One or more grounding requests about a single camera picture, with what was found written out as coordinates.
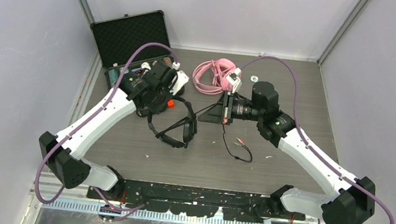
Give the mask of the black headphones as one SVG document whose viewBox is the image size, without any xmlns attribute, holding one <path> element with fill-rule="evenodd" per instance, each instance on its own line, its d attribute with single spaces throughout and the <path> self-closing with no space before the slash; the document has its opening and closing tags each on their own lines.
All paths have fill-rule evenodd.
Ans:
<svg viewBox="0 0 396 224">
<path fill-rule="evenodd" d="M 173 96 L 172 100 L 180 101 L 187 108 L 188 114 L 178 122 L 175 122 L 171 126 L 162 131 L 157 131 L 152 123 L 153 114 L 149 113 L 147 116 L 147 121 L 149 129 L 154 133 L 155 138 L 159 139 L 163 143 L 173 147 L 173 148 L 187 148 L 188 144 L 192 141 L 195 134 L 197 134 L 197 116 L 193 110 L 192 104 L 182 98 L 181 96 Z M 167 135 L 167 133 L 178 127 L 183 127 L 183 139 L 179 141 L 173 137 Z"/>
</svg>

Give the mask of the pink headphones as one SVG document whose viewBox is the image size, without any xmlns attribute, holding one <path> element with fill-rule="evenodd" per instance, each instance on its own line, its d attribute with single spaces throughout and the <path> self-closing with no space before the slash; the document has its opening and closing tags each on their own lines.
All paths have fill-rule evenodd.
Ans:
<svg viewBox="0 0 396 224">
<path fill-rule="evenodd" d="M 202 62 L 193 70 L 194 87 L 202 94 L 218 95 L 228 91 L 225 76 L 237 66 L 228 59 L 212 59 Z"/>
</svg>

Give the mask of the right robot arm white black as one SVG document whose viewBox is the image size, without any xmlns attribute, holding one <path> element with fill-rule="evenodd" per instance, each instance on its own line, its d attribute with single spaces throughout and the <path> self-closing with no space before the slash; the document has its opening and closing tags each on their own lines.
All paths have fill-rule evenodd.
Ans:
<svg viewBox="0 0 396 224">
<path fill-rule="evenodd" d="M 198 117 L 205 123 L 229 125 L 234 119 L 255 121 L 259 134 L 294 159 L 313 178 L 323 194 L 284 185 L 270 195 L 270 211 L 276 217 L 298 212 L 325 224 L 363 224 L 375 213 L 375 184 L 340 168 L 308 139 L 295 120 L 279 107 L 279 94 L 270 82 L 254 83 L 252 97 L 224 92 L 211 109 Z"/>
</svg>

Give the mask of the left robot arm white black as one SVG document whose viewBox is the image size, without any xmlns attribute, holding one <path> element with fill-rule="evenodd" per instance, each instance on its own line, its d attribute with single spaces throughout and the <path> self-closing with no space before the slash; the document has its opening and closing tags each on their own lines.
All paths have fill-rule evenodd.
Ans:
<svg viewBox="0 0 396 224">
<path fill-rule="evenodd" d="M 109 200 L 119 199 L 123 186 L 118 182 L 118 173 L 86 160 L 85 154 L 103 134 L 137 108 L 160 113 L 190 79 L 183 70 L 160 61 L 142 66 L 137 73 L 122 70 L 121 76 L 120 85 L 110 89 L 75 123 L 57 134 L 44 132 L 39 138 L 47 167 L 67 189 L 83 184 L 101 189 Z"/>
</svg>

